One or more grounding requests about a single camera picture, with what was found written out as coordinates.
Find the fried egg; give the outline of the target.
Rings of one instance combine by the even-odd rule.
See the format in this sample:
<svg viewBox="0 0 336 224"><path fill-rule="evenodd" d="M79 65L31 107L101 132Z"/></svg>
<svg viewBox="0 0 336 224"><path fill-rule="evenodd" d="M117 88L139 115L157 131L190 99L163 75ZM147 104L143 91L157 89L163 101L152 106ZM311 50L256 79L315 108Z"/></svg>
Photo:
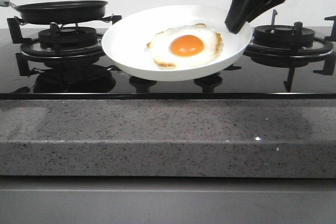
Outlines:
<svg viewBox="0 0 336 224"><path fill-rule="evenodd" d="M214 61L223 47L221 34L199 23L157 33L146 50L163 70L189 69Z"/></svg>

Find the white round plate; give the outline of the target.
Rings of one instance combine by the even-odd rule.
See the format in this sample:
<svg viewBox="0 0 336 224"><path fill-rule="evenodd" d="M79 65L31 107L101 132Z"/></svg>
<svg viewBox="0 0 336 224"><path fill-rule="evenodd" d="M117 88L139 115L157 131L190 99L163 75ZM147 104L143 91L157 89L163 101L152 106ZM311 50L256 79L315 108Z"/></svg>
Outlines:
<svg viewBox="0 0 336 224"><path fill-rule="evenodd" d="M103 35L102 49L123 72L154 81L186 81L222 71L237 61L252 38L252 28L245 23L237 33L231 33L224 19L227 10L200 6L174 5L144 10L127 16L112 25ZM206 65L193 68L160 69L147 49L154 36L169 28L205 24L223 40L218 57Z"/></svg>

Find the black frying pan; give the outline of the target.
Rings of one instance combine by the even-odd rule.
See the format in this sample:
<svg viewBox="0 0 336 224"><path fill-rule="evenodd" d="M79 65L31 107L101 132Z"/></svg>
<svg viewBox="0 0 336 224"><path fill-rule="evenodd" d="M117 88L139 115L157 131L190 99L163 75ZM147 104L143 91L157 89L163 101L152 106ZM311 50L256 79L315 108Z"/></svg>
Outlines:
<svg viewBox="0 0 336 224"><path fill-rule="evenodd" d="M99 20L105 15L108 2L98 0L57 1L15 5L1 0L1 7L11 7L24 22L35 25L83 23Z"/></svg>

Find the right black gas burner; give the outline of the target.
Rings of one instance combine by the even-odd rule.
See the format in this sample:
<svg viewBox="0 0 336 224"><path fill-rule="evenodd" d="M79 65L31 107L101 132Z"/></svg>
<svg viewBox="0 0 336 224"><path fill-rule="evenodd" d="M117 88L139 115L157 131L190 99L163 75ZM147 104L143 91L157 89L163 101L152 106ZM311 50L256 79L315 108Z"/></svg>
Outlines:
<svg viewBox="0 0 336 224"><path fill-rule="evenodd" d="M263 25L254 29L253 43L266 47L289 49L298 43L299 47L311 47L315 38L315 31L303 27L301 35L295 34L295 26Z"/></svg>

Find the black gas burner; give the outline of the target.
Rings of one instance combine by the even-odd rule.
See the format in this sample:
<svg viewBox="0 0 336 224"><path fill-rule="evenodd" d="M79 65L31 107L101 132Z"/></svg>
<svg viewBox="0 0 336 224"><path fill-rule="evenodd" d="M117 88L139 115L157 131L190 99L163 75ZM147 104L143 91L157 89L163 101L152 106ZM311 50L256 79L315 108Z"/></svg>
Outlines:
<svg viewBox="0 0 336 224"><path fill-rule="evenodd" d="M77 49L95 45L98 42L97 31L91 27L66 27L56 31L57 43L62 49ZM42 48L54 49L54 39L50 29L38 33Z"/></svg>
<svg viewBox="0 0 336 224"><path fill-rule="evenodd" d="M303 27L301 35L295 34L295 26L263 25L254 29L253 43L266 47L289 49L298 43L299 47L311 47L315 38L315 31Z"/></svg>

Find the black glass gas cooktop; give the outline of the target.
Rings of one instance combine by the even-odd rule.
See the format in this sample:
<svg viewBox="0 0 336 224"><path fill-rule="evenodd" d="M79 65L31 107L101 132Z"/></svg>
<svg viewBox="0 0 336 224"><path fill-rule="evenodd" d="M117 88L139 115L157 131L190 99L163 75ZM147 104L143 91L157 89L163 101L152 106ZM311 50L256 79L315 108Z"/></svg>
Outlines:
<svg viewBox="0 0 336 224"><path fill-rule="evenodd" d="M103 56L87 66L51 68L30 61L1 30L1 99L334 99L335 53L316 60L273 61L242 56L209 77L180 82L147 81L118 71Z"/></svg>

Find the right black burner grate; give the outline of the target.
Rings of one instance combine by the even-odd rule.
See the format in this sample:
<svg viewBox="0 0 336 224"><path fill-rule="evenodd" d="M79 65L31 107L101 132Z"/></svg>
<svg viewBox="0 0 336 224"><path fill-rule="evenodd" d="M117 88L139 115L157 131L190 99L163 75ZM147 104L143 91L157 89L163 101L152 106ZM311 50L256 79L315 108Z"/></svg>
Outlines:
<svg viewBox="0 0 336 224"><path fill-rule="evenodd" d="M297 37L305 27L302 22L289 26L295 26ZM267 82L280 76L286 92L335 92L334 27L331 34L324 38L320 38L315 31L311 47L299 47L297 42L289 49L266 47L253 43L252 37L244 55L255 65L260 65L256 70L258 76L252 79L258 88L264 88Z"/></svg>

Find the black burner grate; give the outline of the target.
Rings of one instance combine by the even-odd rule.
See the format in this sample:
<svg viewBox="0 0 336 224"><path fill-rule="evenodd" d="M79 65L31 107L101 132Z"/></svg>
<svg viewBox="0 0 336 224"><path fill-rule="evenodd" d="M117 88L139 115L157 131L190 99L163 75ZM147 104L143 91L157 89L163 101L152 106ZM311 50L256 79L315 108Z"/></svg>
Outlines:
<svg viewBox="0 0 336 224"><path fill-rule="evenodd" d="M31 75L32 70L29 68L29 62L40 62L45 66L56 69L70 69L91 65L104 56L102 49L103 34L97 32L98 42L95 45L77 48L62 49L57 43L56 31L65 28L52 22L49 24L52 38L54 39L54 49L42 48L37 38L24 38L22 36L21 25L25 22L18 17L7 19L9 32L14 44L20 45L20 52L16 54L18 70L21 76Z"/></svg>
<svg viewBox="0 0 336 224"><path fill-rule="evenodd" d="M305 27L302 22L289 26L295 26L297 37ZM335 92L334 27L331 34L324 38L320 38L315 31L311 47L299 47L297 42L289 49L266 47L253 43L252 37L244 55L255 65L260 65L256 70L258 76L252 79L258 88L264 88L267 82L280 76L286 92Z"/></svg>

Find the left black gas burner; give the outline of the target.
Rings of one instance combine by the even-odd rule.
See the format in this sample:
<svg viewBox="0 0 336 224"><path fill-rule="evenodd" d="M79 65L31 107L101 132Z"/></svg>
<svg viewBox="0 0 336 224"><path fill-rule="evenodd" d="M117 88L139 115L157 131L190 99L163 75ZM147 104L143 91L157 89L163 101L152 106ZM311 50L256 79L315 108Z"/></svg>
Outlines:
<svg viewBox="0 0 336 224"><path fill-rule="evenodd" d="M77 49L95 45L98 42L97 31L91 27L66 27L56 31L57 43L62 49ZM38 33L42 48L54 49L54 39L50 29Z"/></svg>

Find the left black burner grate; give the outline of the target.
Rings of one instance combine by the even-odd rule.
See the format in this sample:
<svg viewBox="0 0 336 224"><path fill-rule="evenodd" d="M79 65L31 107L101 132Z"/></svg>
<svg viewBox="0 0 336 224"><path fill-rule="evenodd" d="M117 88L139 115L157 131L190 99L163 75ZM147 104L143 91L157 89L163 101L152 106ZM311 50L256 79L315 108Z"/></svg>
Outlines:
<svg viewBox="0 0 336 224"><path fill-rule="evenodd" d="M21 25L25 22L18 17L7 19L9 32L14 44L20 45L20 52L16 54L18 70L21 76L31 75L32 70L29 68L29 62L40 62L45 66L56 69L70 69L91 65L104 56L102 49L103 34L97 32L98 42L95 45L77 48L62 49L57 43L56 31L65 28L52 22L49 24L52 38L54 39L54 49L42 48L37 38L24 38L22 36Z"/></svg>

